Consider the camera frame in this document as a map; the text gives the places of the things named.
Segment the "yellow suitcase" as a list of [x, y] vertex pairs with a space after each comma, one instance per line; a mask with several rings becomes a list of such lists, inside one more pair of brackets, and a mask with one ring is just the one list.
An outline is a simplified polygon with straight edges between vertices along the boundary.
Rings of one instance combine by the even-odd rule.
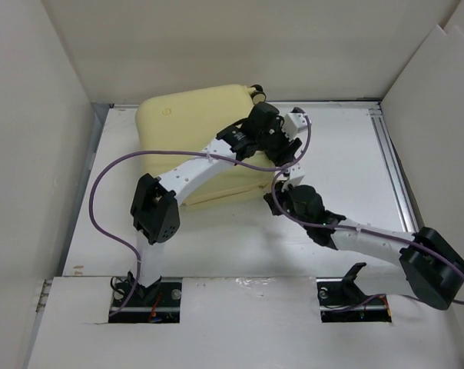
[[[135, 113], [141, 150], [201, 151], [229, 125], [266, 100], [255, 85], [222, 85], [162, 95], [143, 101]], [[271, 172], [242, 166], [213, 177], [183, 203], [188, 211], [249, 201], [265, 193]]]

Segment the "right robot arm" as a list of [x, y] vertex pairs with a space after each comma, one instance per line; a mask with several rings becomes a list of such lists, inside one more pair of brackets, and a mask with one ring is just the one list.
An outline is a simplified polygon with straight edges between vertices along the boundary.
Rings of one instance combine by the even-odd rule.
[[314, 187], [276, 183], [263, 197], [272, 215], [301, 226], [314, 244], [386, 262], [381, 271], [355, 262], [337, 279], [343, 308], [361, 305], [381, 294], [400, 294], [445, 311], [459, 303], [464, 285], [464, 259], [435, 229], [387, 231], [360, 224], [325, 208]]

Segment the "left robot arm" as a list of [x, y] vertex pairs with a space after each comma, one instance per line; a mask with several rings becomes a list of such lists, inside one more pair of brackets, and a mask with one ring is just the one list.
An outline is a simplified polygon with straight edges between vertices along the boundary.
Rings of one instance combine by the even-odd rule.
[[189, 160], [158, 177], [143, 175], [137, 184], [131, 215], [136, 231], [148, 242], [138, 242], [140, 259], [136, 264], [131, 296], [139, 304], [150, 304], [157, 297], [161, 278], [159, 258], [163, 244], [180, 227], [179, 207], [199, 187], [235, 165], [246, 165], [246, 159], [264, 153], [273, 164], [271, 171], [283, 176], [280, 190], [286, 191], [303, 179], [299, 148], [306, 148], [298, 137], [309, 131], [307, 114], [294, 108], [285, 116], [266, 102], [255, 105], [250, 114], [217, 133], [205, 148]]

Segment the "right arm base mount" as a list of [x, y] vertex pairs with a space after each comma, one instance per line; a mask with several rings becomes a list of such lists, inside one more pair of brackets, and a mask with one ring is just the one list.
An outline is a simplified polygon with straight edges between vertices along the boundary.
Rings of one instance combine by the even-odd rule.
[[322, 323], [392, 322], [386, 295], [366, 295], [356, 284], [364, 267], [360, 262], [342, 277], [316, 278]]

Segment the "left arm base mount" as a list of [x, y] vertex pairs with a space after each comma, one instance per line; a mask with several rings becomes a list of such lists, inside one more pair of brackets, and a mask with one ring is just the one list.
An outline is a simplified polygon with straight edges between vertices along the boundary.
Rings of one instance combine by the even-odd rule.
[[131, 289], [128, 280], [112, 278], [111, 324], [177, 324], [181, 315], [182, 280], [164, 278], [147, 290], [138, 287], [129, 302], [121, 308]]

